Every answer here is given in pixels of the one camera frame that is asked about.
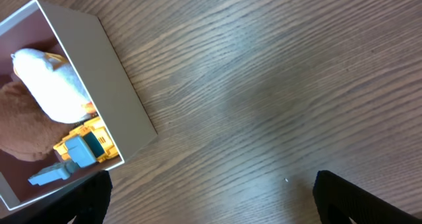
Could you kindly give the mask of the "yellow toy truck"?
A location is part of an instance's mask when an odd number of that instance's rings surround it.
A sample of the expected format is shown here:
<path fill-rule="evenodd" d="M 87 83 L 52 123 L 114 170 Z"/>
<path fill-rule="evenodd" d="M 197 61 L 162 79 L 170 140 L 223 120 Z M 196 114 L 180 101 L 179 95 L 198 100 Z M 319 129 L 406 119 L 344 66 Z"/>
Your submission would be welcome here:
<path fill-rule="evenodd" d="M 94 117 L 74 128 L 53 149 L 62 161 L 46 167 L 32 175 L 32 185 L 43 186 L 58 180 L 69 179 L 76 170 L 102 163 L 119 155 L 106 124 L 100 117 Z"/>

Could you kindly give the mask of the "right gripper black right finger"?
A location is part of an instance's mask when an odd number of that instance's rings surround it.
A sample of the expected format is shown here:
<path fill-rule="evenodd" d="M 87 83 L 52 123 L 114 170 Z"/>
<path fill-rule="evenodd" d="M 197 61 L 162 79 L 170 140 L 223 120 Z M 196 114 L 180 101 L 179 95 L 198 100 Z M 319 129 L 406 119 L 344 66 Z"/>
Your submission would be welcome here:
<path fill-rule="evenodd" d="M 327 170 L 317 173 L 313 197 L 323 224 L 421 224 L 419 218 Z"/>

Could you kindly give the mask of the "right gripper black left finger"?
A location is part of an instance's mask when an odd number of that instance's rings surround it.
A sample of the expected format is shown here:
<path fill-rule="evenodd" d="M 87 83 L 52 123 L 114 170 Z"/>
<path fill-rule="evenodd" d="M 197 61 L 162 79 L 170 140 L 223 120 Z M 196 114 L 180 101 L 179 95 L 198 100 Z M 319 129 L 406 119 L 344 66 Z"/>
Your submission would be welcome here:
<path fill-rule="evenodd" d="M 84 177 L 1 219 L 1 224 L 102 223 L 113 185 L 108 171 Z"/>

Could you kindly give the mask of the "brown plush toy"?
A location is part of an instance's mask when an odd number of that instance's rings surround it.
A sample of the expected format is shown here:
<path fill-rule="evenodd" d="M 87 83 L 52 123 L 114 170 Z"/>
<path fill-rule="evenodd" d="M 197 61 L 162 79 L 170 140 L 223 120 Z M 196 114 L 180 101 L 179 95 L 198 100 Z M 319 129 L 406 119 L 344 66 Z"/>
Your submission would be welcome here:
<path fill-rule="evenodd" d="M 75 126 L 50 119 L 22 82 L 1 88 L 1 150 L 15 158 L 45 159 Z"/>

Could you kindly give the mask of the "white plush duck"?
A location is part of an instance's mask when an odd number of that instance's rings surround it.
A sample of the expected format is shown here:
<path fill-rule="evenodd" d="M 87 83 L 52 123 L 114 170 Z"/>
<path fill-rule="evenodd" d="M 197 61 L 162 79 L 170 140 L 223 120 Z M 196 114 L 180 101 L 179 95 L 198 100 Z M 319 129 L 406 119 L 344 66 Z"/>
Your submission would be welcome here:
<path fill-rule="evenodd" d="M 11 55 L 15 74 L 50 119 L 78 123 L 96 109 L 69 60 L 61 55 L 24 48 Z"/>

